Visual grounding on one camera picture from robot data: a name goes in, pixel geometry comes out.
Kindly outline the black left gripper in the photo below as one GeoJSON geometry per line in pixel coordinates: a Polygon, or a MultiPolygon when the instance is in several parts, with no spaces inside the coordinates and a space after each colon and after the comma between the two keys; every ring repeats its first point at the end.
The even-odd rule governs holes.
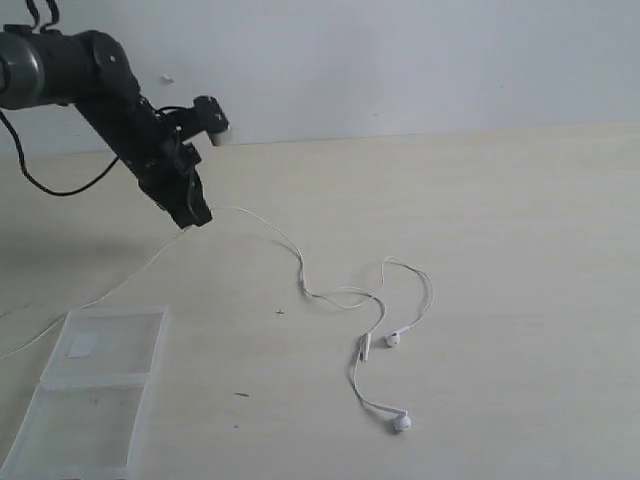
{"type": "Polygon", "coordinates": [[[179,228],[212,220],[195,170],[199,154],[144,96],[131,101],[111,96],[86,100],[82,116],[179,228]]]}

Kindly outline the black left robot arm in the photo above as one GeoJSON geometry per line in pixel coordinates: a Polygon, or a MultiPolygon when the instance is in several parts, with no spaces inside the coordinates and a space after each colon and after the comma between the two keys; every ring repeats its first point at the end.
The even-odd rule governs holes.
{"type": "Polygon", "coordinates": [[[110,35],[38,34],[8,25],[1,34],[1,107],[44,105],[74,106],[179,228],[212,220],[196,171],[201,157],[190,140],[228,130],[216,99],[199,96],[190,108],[156,109],[110,35]]]}

